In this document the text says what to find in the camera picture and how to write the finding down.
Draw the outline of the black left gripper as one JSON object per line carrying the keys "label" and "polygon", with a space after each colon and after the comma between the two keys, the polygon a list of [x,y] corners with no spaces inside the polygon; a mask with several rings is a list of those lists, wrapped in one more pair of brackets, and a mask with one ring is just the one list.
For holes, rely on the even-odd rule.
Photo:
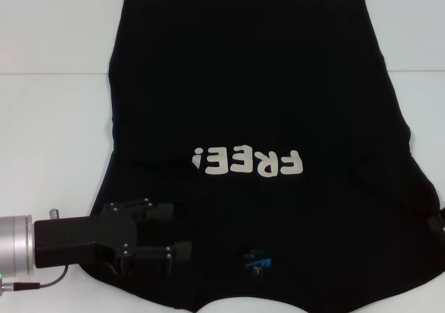
{"label": "black left gripper", "polygon": [[35,266],[102,263],[114,273],[126,275],[133,264],[136,268],[171,272],[174,264],[190,260],[190,241],[136,248],[136,222],[172,220],[172,203],[143,198],[125,203],[123,208],[107,206],[94,216],[34,222]]}

